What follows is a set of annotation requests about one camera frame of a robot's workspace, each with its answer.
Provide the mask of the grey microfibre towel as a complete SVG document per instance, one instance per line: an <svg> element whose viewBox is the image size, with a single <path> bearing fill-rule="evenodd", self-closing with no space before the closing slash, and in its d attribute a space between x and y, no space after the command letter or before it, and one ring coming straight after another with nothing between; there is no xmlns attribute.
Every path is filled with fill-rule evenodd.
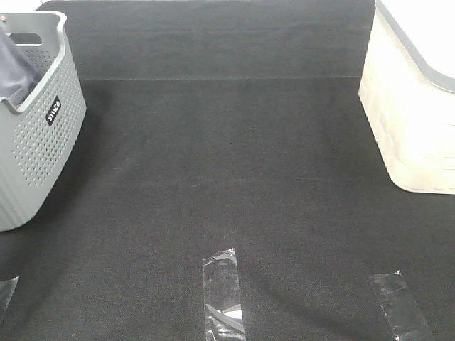
<svg viewBox="0 0 455 341"><path fill-rule="evenodd" d="M19 106L40 82L43 73L1 27L1 98Z"/></svg>

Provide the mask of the centre clear tape strip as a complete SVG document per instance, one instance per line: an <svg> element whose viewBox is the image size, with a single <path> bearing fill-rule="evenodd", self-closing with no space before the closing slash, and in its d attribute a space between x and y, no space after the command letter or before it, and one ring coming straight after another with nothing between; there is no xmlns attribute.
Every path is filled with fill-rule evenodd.
<svg viewBox="0 0 455 341"><path fill-rule="evenodd" d="M206 340L245 340L237 257L233 248L203 260Z"/></svg>

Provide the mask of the clear tape strip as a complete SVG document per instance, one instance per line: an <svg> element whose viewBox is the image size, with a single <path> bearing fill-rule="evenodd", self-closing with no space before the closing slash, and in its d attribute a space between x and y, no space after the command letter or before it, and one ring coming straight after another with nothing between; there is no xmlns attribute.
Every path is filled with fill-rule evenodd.
<svg viewBox="0 0 455 341"><path fill-rule="evenodd" d="M0 281L0 321L1 323L4 320L4 316L8 309L9 303L13 297L16 285L18 283L19 277L15 277L9 280Z"/></svg>
<svg viewBox="0 0 455 341"><path fill-rule="evenodd" d="M377 297L394 340L435 340L400 270L390 274L373 274L368 283Z"/></svg>
<svg viewBox="0 0 455 341"><path fill-rule="evenodd" d="M203 260L206 340L245 340L237 257L233 248Z"/></svg>

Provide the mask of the grey perforated laundry basket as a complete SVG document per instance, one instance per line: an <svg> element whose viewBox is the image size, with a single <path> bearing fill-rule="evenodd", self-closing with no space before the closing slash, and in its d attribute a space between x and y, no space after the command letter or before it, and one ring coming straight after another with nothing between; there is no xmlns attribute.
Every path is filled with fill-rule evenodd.
<svg viewBox="0 0 455 341"><path fill-rule="evenodd" d="M17 48L42 75L19 105L1 97L1 230L30 221L54 186L75 145L86 103L58 11L3 13L9 39L34 33L40 43Z"/></svg>

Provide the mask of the cream white storage basket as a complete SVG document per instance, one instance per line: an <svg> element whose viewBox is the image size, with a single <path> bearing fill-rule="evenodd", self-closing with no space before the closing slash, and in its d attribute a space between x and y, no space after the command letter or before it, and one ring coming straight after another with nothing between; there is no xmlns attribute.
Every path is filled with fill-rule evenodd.
<svg viewBox="0 0 455 341"><path fill-rule="evenodd" d="M376 1L358 95L391 181L454 193L454 2Z"/></svg>

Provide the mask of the right clear tape strip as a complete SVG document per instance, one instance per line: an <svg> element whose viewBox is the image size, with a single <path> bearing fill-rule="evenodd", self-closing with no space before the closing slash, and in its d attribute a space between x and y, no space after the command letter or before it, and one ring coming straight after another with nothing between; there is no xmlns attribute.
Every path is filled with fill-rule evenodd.
<svg viewBox="0 0 455 341"><path fill-rule="evenodd" d="M394 340L435 340L400 270L390 274L373 274L368 283L377 297Z"/></svg>

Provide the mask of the left clear tape strip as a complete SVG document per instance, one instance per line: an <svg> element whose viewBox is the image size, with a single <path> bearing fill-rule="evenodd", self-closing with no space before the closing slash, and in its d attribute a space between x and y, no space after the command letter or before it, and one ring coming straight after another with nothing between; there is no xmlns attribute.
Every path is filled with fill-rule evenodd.
<svg viewBox="0 0 455 341"><path fill-rule="evenodd" d="M19 277L15 277L9 280L0 281L0 321L1 323L4 320L4 316L8 309L9 303L13 297L16 285L18 283Z"/></svg>

